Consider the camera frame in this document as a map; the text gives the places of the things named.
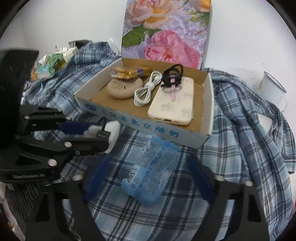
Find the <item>white fluffy hair clip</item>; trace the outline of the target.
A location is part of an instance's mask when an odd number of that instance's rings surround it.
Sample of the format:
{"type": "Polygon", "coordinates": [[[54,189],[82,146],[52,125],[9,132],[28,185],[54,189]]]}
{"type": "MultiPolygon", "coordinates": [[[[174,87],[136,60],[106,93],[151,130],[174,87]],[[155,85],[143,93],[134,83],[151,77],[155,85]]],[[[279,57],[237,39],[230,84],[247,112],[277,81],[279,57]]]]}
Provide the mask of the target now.
{"type": "Polygon", "coordinates": [[[119,133],[120,123],[116,120],[107,121],[107,118],[103,117],[98,121],[98,125],[91,125],[86,131],[84,131],[83,136],[85,138],[101,137],[107,139],[109,146],[104,153],[109,154],[116,144],[119,133]]]}

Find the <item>blue tissue pack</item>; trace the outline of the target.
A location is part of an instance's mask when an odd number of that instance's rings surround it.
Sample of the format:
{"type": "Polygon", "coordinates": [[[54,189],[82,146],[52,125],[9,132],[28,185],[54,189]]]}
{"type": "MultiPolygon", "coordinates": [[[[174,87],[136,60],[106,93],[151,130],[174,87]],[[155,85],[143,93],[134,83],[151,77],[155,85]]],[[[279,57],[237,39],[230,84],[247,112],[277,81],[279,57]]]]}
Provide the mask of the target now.
{"type": "Polygon", "coordinates": [[[138,154],[121,188],[141,204],[149,206],[160,197],[178,162],[180,148],[153,136],[138,154]]]}

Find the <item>blue plaid shirt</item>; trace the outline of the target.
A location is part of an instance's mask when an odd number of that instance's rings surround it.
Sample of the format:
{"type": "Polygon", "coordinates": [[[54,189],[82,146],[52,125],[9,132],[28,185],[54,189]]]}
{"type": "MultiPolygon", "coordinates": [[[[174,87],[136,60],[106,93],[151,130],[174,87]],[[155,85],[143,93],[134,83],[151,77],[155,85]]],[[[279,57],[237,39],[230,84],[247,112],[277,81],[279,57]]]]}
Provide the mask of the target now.
{"type": "Polygon", "coordinates": [[[150,136],[122,128],[112,151],[111,171],[90,211],[107,240],[190,240],[208,203],[187,169],[194,155],[227,181],[252,181],[276,240],[292,216],[290,173],[295,171],[295,139],[283,114],[239,78],[209,69],[214,88],[213,133],[199,150],[182,146],[175,171],[161,197],[145,208],[120,188],[132,159],[150,136]]]}

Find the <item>beige round perforated pad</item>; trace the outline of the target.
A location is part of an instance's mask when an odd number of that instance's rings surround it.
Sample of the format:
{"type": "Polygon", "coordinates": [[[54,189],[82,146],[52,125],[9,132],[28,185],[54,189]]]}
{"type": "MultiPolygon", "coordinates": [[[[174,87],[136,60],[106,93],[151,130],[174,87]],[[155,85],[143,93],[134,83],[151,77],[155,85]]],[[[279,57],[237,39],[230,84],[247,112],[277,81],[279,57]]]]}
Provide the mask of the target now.
{"type": "Polygon", "coordinates": [[[134,97],[134,92],[144,86],[141,78],[123,80],[113,78],[107,84],[107,93],[114,99],[129,99],[134,97]]]}

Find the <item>cream floral phone case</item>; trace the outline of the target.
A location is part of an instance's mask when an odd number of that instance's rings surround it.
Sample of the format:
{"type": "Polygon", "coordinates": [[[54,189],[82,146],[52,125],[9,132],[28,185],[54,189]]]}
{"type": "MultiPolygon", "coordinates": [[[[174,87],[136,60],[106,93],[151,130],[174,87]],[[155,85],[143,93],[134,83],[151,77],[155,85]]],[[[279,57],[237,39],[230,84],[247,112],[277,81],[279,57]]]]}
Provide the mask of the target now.
{"type": "Polygon", "coordinates": [[[187,126],[194,117],[194,80],[183,77],[176,87],[176,100],[171,100],[171,88],[159,87],[147,115],[155,121],[187,126]]]}

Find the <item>gold blue foil packet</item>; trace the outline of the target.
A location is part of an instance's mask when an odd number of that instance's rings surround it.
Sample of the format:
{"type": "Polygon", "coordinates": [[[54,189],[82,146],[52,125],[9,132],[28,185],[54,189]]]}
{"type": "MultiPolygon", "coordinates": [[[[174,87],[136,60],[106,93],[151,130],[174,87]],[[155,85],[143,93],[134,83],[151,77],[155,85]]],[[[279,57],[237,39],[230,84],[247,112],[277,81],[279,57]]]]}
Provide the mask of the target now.
{"type": "Polygon", "coordinates": [[[149,67],[133,66],[133,67],[114,67],[110,75],[113,78],[130,80],[138,77],[149,76],[152,69],[149,67]]]}

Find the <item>pink hair clip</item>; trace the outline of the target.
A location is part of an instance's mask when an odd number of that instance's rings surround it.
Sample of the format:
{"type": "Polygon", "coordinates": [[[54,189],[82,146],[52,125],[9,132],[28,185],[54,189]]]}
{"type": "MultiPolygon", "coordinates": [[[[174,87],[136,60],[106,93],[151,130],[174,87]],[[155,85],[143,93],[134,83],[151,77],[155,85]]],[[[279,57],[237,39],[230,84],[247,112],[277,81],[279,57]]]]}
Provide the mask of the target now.
{"type": "Polygon", "coordinates": [[[171,100],[172,102],[175,102],[176,100],[176,85],[175,85],[175,81],[176,81],[176,76],[172,75],[171,79],[170,79],[170,83],[171,83],[171,100]]]}

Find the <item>white enamel mug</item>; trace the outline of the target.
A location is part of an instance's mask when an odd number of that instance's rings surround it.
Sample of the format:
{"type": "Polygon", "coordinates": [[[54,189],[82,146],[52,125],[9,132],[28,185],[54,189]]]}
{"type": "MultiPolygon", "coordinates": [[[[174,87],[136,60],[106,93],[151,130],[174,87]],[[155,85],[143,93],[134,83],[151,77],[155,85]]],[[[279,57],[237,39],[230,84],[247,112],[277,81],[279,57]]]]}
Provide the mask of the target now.
{"type": "Polygon", "coordinates": [[[264,72],[262,80],[255,91],[261,98],[276,105],[282,113],[287,109],[288,102],[285,98],[287,91],[270,73],[264,72]]]}

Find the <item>rose flower painting board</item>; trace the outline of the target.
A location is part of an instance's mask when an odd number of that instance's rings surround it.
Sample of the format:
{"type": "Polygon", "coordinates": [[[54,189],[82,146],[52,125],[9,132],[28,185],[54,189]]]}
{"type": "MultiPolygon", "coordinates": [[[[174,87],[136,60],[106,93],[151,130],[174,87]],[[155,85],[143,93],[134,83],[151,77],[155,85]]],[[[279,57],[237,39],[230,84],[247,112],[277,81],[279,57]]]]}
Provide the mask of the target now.
{"type": "Polygon", "coordinates": [[[211,1],[127,1],[121,56],[200,69],[211,1]]]}

